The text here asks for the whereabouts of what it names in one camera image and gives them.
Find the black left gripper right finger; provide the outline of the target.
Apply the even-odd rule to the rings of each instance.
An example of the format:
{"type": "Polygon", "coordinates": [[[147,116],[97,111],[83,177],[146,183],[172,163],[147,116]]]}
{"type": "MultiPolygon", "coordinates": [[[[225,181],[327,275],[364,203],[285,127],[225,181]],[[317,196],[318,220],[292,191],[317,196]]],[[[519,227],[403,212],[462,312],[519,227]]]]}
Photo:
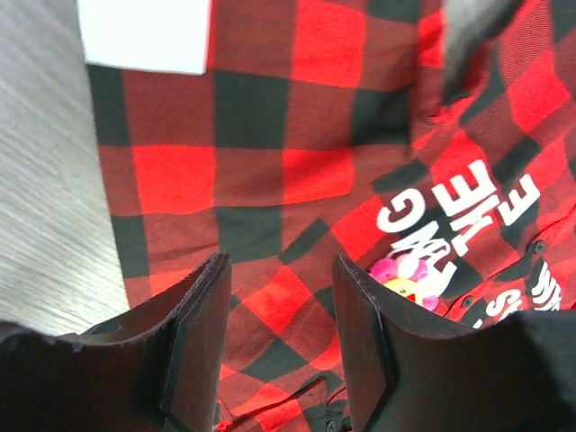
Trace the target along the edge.
{"type": "Polygon", "coordinates": [[[353,430],[574,430],[573,311],[524,310],[474,330],[344,256],[332,277],[353,430]]]}

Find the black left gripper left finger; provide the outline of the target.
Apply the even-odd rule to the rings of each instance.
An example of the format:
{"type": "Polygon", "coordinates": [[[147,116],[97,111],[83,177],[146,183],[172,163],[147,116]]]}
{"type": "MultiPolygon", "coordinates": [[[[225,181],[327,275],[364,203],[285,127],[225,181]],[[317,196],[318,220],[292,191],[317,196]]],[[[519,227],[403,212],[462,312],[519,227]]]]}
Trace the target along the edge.
{"type": "Polygon", "coordinates": [[[230,310],[216,253],[82,334],[1,324],[4,431],[211,431],[230,310]]]}

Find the pink white flower brooch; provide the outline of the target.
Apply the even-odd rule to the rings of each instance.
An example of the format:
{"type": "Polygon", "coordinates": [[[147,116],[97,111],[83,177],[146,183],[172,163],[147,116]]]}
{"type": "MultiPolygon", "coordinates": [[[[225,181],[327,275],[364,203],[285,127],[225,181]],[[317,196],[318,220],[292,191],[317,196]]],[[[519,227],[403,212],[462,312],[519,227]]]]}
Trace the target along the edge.
{"type": "Polygon", "coordinates": [[[424,259],[414,254],[382,258],[372,265],[369,275],[382,286],[428,311],[438,307],[440,277],[424,259]]]}

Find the red black plaid shirt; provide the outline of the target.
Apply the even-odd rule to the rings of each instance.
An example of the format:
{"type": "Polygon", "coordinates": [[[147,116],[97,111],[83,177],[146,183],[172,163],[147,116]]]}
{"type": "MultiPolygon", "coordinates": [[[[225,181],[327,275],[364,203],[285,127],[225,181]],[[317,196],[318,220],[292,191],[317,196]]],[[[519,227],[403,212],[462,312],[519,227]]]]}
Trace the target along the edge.
{"type": "Polygon", "coordinates": [[[130,306],[231,258],[217,430],[351,428],[335,255],[473,329],[574,308],[575,4],[493,9],[456,90],[441,1],[214,1],[201,75],[88,67],[130,306]]]}

